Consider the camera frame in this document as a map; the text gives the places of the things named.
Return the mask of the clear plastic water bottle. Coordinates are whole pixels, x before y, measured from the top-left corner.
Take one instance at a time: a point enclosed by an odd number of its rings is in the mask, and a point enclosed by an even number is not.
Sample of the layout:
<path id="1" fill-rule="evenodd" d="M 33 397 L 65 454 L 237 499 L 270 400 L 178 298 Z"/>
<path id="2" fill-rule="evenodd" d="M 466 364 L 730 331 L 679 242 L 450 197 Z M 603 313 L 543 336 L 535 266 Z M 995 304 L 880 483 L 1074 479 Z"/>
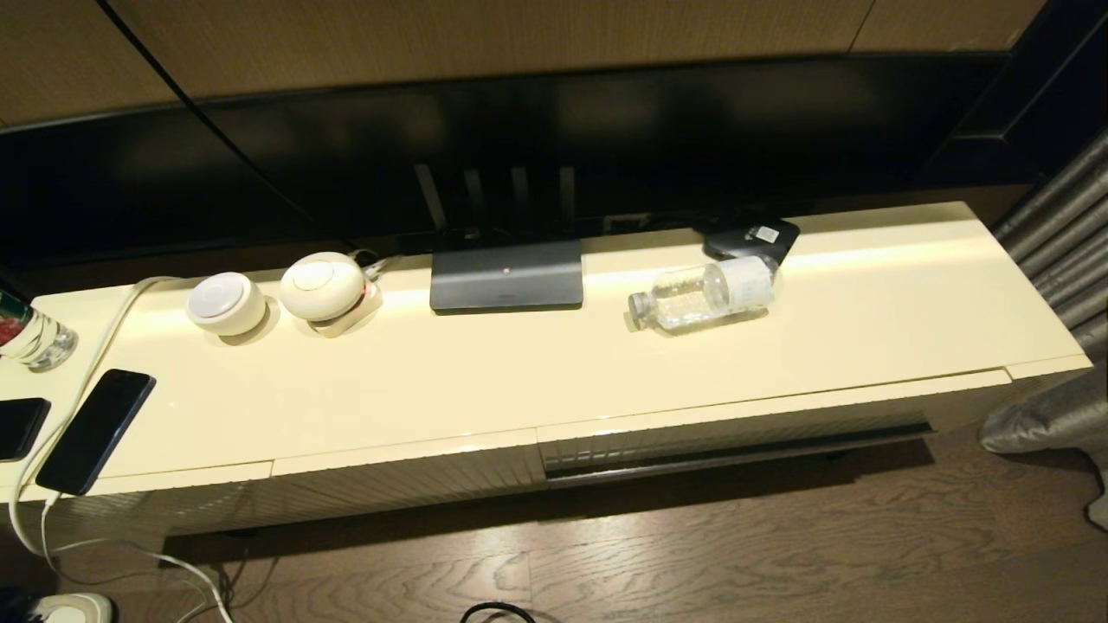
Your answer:
<path id="1" fill-rule="evenodd" d="M 627 297 L 637 330 L 686 334 L 763 316 L 778 294 L 778 261 L 763 254 L 661 273 Z"/>

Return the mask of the wide cream drawer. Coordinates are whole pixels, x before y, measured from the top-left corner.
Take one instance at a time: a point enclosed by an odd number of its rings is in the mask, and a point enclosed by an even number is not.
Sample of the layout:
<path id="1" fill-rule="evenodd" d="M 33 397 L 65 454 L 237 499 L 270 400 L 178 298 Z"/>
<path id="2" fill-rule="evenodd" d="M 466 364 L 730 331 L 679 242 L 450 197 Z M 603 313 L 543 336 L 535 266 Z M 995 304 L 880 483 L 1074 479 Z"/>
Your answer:
<path id="1" fill-rule="evenodd" d="M 592 435 L 543 431 L 538 458 L 553 488 L 618 481 L 859 446 L 897 443 L 977 421 L 1013 386 L 1004 370 L 831 394 L 791 395 L 646 415 Z"/>

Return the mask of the cream white low cabinet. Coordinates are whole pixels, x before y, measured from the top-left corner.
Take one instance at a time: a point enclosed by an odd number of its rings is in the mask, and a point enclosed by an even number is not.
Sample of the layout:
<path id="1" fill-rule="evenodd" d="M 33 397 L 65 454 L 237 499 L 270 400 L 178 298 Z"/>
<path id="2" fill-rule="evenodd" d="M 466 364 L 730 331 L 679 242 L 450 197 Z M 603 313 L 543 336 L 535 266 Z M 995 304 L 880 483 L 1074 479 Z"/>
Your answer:
<path id="1" fill-rule="evenodd" d="M 225 343 L 186 316 L 195 280 L 163 280 L 100 362 L 156 386 L 88 496 L 52 509 L 50 540 L 155 547 L 541 490 L 543 431 L 1008 372 L 1001 402 L 965 426 L 1091 367 L 964 202 L 796 225 L 763 316 L 679 336 L 634 331 L 627 297 L 704 263 L 693 229 L 586 241 L 584 304 L 570 312 L 439 316 L 430 259 L 398 261 L 380 279 L 383 307 L 337 338 L 274 308 L 260 330 Z"/>

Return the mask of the grey router with antennas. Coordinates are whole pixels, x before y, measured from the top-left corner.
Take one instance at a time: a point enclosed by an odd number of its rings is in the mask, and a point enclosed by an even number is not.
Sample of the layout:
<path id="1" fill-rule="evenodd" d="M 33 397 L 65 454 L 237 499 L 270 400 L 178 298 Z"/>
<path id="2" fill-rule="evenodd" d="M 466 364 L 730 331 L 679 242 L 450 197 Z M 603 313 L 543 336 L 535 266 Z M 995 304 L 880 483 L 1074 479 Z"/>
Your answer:
<path id="1" fill-rule="evenodd" d="M 428 306 L 439 316 L 578 309 L 583 254 L 576 236 L 497 244 L 463 229 L 458 248 L 432 255 Z"/>

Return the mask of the white dock under dome device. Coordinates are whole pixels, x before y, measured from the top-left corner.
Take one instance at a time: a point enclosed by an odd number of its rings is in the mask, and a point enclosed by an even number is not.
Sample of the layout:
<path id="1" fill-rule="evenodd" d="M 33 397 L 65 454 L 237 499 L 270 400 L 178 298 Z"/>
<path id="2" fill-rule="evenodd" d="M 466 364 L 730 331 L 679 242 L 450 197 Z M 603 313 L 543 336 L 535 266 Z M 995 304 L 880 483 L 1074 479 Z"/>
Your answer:
<path id="1" fill-rule="evenodd" d="M 367 280 L 359 299 L 348 312 L 325 320 L 308 321 L 308 326 L 325 338 L 337 338 L 353 331 L 358 324 L 372 319 L 381 306 L 383 306 L 383 292 L 375 280 Z"/>

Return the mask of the black box with white sticker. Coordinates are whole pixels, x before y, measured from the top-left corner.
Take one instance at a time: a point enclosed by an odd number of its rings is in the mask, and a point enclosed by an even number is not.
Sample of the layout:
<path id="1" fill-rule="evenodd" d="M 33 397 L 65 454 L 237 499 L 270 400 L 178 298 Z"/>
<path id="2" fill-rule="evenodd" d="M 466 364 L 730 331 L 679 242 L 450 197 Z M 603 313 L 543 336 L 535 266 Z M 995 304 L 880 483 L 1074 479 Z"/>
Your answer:
<path id="1" fill-rule="evenodd" d="M 763 257 L 780 266 L 791 252 L 801 229 L 783 218 L 768 216 L 720 222 L 705 231 L 701 251 L 708 259 L 731 261 Z"/>

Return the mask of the white dome shaped device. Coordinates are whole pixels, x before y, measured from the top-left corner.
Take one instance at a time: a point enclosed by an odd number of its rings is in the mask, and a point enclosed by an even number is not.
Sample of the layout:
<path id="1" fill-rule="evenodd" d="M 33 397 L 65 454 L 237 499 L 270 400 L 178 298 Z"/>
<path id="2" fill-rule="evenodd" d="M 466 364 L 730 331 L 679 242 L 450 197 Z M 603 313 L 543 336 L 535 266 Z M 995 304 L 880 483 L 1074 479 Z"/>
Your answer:
<path id="1" fill-rule="evenodd" d="M 365 270 L 338 252 L 309 254 L 296 261 L 280 280 L 286 312 L 305 321 L 330 321 L 352 312 L 365 298 Z"/>

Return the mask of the small white round speaker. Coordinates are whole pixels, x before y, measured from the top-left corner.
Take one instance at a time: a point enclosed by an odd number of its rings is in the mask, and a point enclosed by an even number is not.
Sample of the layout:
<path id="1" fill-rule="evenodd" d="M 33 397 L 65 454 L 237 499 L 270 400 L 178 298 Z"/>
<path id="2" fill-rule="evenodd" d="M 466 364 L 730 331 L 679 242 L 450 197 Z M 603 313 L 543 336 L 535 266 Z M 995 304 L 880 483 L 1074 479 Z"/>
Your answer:
<path id="1" fill-rule="evenodd" d="M 185 304 L 189 321 L 222 337 L 233 337 L 260 326 L 267 303 L 260 287 L 245 273 L 217 273 L 189 292 Z"/>

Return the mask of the dark blue smartphone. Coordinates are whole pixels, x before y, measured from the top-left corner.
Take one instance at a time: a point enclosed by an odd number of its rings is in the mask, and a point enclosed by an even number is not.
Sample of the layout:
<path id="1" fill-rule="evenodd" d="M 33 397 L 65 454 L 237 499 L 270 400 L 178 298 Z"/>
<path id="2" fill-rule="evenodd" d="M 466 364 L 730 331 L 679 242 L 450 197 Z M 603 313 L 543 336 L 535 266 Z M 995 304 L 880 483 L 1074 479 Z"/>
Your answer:
<path id="1" fill-rule="evenodd" d="M 147 374 L 104 371 L 40 466 L 35 486 L 88 494 L 155 386 Z"/>

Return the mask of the glass bottle with red label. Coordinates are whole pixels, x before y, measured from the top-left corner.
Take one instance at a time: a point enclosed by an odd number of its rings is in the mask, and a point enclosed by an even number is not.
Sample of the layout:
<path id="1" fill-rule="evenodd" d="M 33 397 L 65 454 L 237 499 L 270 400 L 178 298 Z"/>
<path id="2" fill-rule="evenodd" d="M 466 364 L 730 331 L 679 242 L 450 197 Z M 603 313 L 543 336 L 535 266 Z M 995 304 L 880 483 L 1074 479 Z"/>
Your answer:
<path id="1" fill-rule="evenodd" d="M 45 372 L 66 362 L 78 343 L 64 324 L 0 289 L 0 360 Z"/>

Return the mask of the black smartphone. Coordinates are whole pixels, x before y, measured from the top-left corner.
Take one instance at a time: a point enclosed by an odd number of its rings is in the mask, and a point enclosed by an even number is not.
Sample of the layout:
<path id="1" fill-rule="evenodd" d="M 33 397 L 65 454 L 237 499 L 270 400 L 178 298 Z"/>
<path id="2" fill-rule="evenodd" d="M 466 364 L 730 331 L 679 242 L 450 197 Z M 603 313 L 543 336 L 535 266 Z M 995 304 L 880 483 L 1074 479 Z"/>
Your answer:
<path id="1" fill-rule="evenodd" d="M 0 400 L 0 464 L 30 453 L 50 409 L 50 401 L 38 397 Z"/>

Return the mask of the white sneaker navy stripes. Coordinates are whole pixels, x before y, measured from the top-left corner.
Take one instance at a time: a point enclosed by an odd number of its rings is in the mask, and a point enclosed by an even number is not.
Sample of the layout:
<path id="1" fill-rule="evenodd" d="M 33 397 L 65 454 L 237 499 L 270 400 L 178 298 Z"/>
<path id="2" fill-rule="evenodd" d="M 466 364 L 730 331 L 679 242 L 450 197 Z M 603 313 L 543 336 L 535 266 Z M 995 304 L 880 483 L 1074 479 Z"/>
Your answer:
<path id="1" fill-rule="evenodd" d="M 29 623 L 115 623 L 113 603 L 99 593 L 43 596 L 30 609 Z"/>

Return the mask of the dark navy trouser leg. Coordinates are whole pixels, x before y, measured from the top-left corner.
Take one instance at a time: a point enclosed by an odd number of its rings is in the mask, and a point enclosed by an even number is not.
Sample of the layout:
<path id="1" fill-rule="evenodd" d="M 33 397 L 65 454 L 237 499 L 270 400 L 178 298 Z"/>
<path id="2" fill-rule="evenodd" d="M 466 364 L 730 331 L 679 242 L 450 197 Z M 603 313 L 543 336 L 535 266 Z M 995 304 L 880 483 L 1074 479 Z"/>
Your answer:
<path id="1" fill-rule="evenodd" d="M 0 623 L 42 623 L 38 599 L 23 588 L 0 588 Z"/>

